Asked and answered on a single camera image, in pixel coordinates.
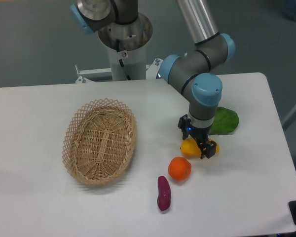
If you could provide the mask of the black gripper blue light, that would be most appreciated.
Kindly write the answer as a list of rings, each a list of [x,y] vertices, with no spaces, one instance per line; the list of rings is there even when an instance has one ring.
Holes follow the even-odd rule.
[[[182,139],[185,140],[190,135],[195,140],[201,150],[201,159],[211,158],[216,154],[217,143],[209,140],[211,127],[211,125],[203,126],[191,121],[187,114],[179,118],[178,128],[182,132]]]

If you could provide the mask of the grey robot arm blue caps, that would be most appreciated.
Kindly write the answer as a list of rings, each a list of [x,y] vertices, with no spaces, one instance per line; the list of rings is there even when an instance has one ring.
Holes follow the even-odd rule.
[[[222,81],[211,70],[234,55],[235,43],[219,32],[206,1],[179,0],[177,5],[195,50],[185,57],[167,56],[158,72],[189,102],[188,114],[178,123],[183,138],[192,137],[201,157],[210,158],[217,145],[208,137],[222,97]],[[98,33],[108,49],[114,81],[146,78],[152,24],[136,0],[78,0],[70,10],[79,27],[86,34]]]

